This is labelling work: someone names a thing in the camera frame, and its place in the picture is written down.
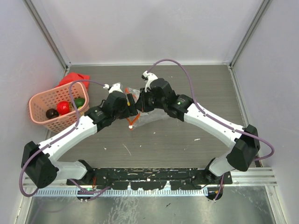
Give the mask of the clear zip top bag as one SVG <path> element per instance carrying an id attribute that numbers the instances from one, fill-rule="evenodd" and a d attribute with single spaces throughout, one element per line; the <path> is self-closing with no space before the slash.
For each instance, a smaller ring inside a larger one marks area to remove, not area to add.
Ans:
<path id="1" fill-rule="evenodd" d="M 124 89 L 124 93 L 128 97 L 128 106 L 132 106 L 133 103 L 137 103 L 140 96 L 139 90 L 126 87 Z M 130 118 L 126 118 L 129 130 L 133 130 L 139 126 L 143 126 L 154 121 L 166 120 L 169 118 L 169 116 L 161 109 L 154 109 L 150 112 L 136 111 L 138 112 L 137 115 L 132 115 Z"/>

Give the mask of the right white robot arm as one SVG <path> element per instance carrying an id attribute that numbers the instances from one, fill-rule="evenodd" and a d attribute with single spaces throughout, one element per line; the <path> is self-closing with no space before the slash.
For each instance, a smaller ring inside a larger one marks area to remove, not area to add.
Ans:
<path id="1" fill-rule="evenodd" d="M 163 110 L 169 117 L 195 125 L 222 141 L 229 151 L 213 158 L 205 168 L 204 177 L 211 184 L 217 183 L 224 173 L 232 170 L 245 172 L 260 149 L 257 129 L 228 122 L 215 114 L 199 110 L 194 100 L 184 94 L 177 95 L 163 78 L 146 77 L 140 89 L 137 110 L 150 112 Z"/>

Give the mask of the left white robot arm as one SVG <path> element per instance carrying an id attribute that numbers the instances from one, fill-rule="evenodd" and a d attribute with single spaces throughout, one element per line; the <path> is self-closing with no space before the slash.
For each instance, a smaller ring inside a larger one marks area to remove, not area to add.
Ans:
<path id="1" fill-rule="evenodd" d="M 39 188 L 55 180 L 73 179 L 88 185 L 95 176 L 94 169 L 84 160 L 60 162 L 59 158 L 82 140 L 110 126 L 116 119 L 126 119 L 138 114 L 138 98 L 131 93 L 113 91 L 99 106 L 90 108 L 80 119 L 54 137 L 24 147 L 22 170 Z"/>

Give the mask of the red toy apple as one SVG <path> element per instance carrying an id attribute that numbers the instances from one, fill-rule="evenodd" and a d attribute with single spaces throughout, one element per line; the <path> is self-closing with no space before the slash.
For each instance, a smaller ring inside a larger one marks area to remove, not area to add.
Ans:
<path id="1" fill-rule="evenodd" d="M 59 115 L 68 114 L 71 111 L 70 103 L 67 101 L 61 101 L 57 104 L 56 110 Z"/>

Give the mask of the pink plastic basket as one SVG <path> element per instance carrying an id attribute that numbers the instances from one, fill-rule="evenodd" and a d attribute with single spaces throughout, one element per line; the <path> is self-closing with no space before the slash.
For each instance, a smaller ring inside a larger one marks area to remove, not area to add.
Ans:
<path id="1" fill-rule="evenodd" d="M 77 121 L 75 109 L 71 103 L 73 98 L 84 98 L 85 104 L 78 108 L 80 116 L 89 109 L 89 96 L 87 89 L 82 82 L 77 82 L 73 85 L 70 83 L 50 89 L 34 95 L 28 103 L 28 112 L 31 121 L 36 125 L 43 126 L 54 133 L 59 133 L 68 128 Z M 56 109 L 56 106 L 61 101 L 70 103 L 71 111 L 65 115 L 59 115 L 53 119 L 47 119 L 46 111 L 50 108 Z"/>

